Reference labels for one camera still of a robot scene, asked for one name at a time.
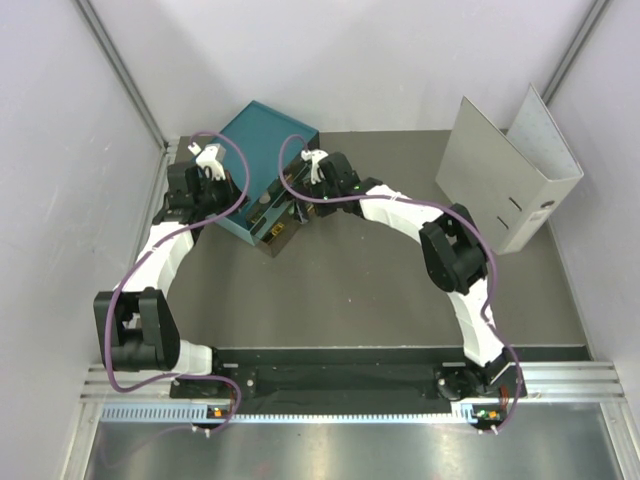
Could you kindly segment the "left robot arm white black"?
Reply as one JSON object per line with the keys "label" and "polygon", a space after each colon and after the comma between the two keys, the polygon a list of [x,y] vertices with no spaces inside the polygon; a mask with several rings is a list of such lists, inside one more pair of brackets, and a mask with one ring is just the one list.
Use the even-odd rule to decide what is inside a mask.
{"label": "left robot arm white black", "polygon": [[213,348],[180,337],[167,295],[204,220],[232,213],[244,198],[220,160],[171,165],[167,181],[134,270],[94,299],[101,356],[112,371],[192,375],[194,387],[212,397],[226,387],[227,374],[215,365]]}

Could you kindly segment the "teal drawer organizer box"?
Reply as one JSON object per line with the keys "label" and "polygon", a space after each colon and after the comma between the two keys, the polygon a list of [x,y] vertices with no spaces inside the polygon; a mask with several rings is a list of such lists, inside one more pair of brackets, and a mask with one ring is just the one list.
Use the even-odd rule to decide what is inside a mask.
{"label": "teal drawer organizer box", "polygon": [[251,197],[268,185],[274,173],[282,173],[284,160],[301,152],[303,146],[319,147],[319,130],[257,101],[250,102],[222,130],[222,134],[244,153],[248,170],[232,147],[226,148],[225,169],[236,185],[249,186],[245,203],[237,213],[219,221],[219,224],[252,246],[251,227],[245,214]]}

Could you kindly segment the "gold black lipstick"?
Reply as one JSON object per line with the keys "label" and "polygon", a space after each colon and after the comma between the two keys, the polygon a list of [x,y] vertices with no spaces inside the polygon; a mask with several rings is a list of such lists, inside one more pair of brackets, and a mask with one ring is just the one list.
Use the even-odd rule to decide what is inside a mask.
{"label": "gold black lipstick", "polygon": [[266,243],[271,243],[284,229],[285,229],[285,225],[283,223],[275,224],[270,229],[270,231],[265,235],[264,241]]}

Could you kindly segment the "clear drawer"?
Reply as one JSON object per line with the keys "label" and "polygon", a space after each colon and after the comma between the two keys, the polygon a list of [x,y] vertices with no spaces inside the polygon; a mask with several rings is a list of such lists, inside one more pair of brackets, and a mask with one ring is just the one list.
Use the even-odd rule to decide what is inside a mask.
{"label": "clear drawer", "polygon": [[[291,186],[298,187],[308,177],[308,172],[309,163],[301,158],[300,153],[290,160],[284,160],[282,173]],[[251,228],[266,219],[270,210],[278,208],[283,202],[291,199],[280,181],[278,172],[275,172],[274,177],[268,181],[267,186],[251,197],[250,208],[245,214],[247,225]]]}
{"label": "clear drawer", "polygon": [[254,245],[266,255],[276,257],[309,221],[309,217],[300,215],[299,207],[296,200],[280,201],[269,207],[250,230]]}

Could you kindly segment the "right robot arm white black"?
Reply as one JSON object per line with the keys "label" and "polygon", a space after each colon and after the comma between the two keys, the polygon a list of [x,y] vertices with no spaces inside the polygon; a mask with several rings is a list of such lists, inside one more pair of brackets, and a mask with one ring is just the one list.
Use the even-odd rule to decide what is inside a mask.
{"label": "right robot arm white black", "polygon": [[509,369],[505,343],[496,335],[491,310],[488,269],[495,261],[466,207],[447,209],[421,205],[373,178],[362,180],[342,153],[304,150],[309,179],[298,198],[314,205],[316,213],[338,210],[396,230],[420,244],[432,283],[445,292],[463,336],[463,367],[436,372],[439,393],[450,400],[487,396],[506,391],[502,385]]}

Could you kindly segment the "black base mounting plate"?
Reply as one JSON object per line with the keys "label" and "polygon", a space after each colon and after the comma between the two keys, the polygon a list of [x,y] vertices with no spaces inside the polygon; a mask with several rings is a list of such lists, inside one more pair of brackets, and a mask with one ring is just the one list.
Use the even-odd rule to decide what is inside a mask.
{"label": "black base mounting plate", "polygon": [[457,401],[525,393],[509,353],[478,366],[460,347],[214,349],[212,372],[234,379],[245,400],[397,392]]}

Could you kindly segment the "aluminium rail frame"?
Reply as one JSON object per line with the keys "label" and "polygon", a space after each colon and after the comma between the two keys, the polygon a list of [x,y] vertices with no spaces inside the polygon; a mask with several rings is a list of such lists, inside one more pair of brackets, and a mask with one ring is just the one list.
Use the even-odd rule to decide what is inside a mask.
{"label": "aluminium rail frame", "polygon": [[230,368],[244,411],[437,410],[449,403],[491,404],[547,398],[590,402],[623,397],[613,367],[596,362],[508,365],[490,384],[458,364],[301,364]]}

